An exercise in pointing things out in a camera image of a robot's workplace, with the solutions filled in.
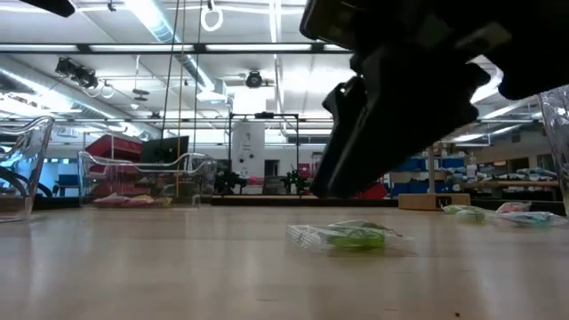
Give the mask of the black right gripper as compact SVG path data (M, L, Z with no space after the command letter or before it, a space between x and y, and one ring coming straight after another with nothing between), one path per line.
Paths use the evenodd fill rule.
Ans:
M510 100L569 84L569 0L307 0L300 32L360 55L407 43L460 61L382 49L337 84L322 102L333 129L310 187L319 198L355 196L474 122L471 97L489 81L467 62L479 55Z

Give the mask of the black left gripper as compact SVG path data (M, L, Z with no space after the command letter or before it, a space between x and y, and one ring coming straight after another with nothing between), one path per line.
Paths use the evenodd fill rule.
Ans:
M76 12L69 0L20 0L23 3L51 12L61 17L70 17Z

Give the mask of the clear plastic bin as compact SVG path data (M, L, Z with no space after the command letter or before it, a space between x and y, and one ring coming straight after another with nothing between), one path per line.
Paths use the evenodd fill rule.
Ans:
M27 220L40 185L54 119L0 126L0 223Z
M186 153L167 164L78 153L79 198L97 208L139 209L197 207L214 192L217 162L204 154Z
M569 217L569 84L538 96L557 180Z

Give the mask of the pink candy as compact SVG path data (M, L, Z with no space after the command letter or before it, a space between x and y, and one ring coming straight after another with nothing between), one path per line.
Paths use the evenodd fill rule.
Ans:
M119 196L114 193L106 197L94 199L92 205L101 208L134 207L135 202L128 196Z

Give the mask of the yellow candy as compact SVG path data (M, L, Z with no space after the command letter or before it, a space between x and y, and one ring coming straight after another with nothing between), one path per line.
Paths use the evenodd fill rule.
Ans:
M158 207L168 207L172 203L171 197L152 197L152 196L136 196L130 200L131 204L137 204L142 206L158 206Z

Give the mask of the clear wrapped green candy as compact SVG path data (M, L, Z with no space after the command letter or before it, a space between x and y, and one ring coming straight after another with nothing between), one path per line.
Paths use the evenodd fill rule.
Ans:
M290 225L288 239L303 249L373 251L412 240L392 228L368 220L345 220L328 225Z
M485 209L463 204L450 204L444 206L442 210L449 214L458 214L459 212L485 212Z

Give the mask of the teal wrapped candy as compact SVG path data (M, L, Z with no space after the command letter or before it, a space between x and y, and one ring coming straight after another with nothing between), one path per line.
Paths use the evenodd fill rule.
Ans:
M556 227L569 223L567 218L551 212L506 212L499 218L519 227Z

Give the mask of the red slanted shelf rack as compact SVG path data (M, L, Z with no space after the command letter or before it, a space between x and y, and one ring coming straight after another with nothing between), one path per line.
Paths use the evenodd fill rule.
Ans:
M369 187L355 195L355 199L380 200L388 195L388 191L382 182L374 182Z

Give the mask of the blue storage bin shelf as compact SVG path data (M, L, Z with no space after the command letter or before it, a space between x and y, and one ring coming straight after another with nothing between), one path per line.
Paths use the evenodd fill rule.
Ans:
M434 192L458 193L466 179L466 165L459 157L435 157L433 160ZM426 194L430 191L429 160L411 157L387 174L389 194Z

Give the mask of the white shade table lamp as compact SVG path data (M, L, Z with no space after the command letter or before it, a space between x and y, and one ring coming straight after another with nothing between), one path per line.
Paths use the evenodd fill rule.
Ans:
M398 197L398 208L408 211L441 211L451 204L471 205L471 197L467 193L437 193L435 183L434 147L427 148L429 165L429 189L426 193L408 193Z

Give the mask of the wooden workbench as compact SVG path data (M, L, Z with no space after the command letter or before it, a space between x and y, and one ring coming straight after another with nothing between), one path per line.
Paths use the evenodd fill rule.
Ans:
M475 198L492 200L561 201L559 183L553 181L487 180L465 182L461 189Z

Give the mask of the black flat screen monitor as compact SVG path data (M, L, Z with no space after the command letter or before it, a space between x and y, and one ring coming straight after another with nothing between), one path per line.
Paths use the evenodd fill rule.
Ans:
M149 140L142 144L140 161L146 164L173 163L188 152L189 136Z

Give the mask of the black metal frame stand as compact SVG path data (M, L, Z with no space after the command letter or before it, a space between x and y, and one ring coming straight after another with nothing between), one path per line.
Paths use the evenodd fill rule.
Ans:
M232 160L231 160L231 147L232 147L232 133L233 127L241 121L254 121L263 122L265 124L265 163L268 147L275 147L285 145L286 129L281 127L281 124L287 125L290 122L294 122L294 129L296 133L299 133L300 118L298 114L275 114L270 112L260 112L255 114L235 114L230 113L228 115L228 169L227 173L235 173L239 179L245 180L247 186L258 186L259 188L264 186L264 183L268 181L268 178L277 178L279 174L278 167L273 173L265 173L264 165L264 176L257 177L245 177L239 173L232 171Z

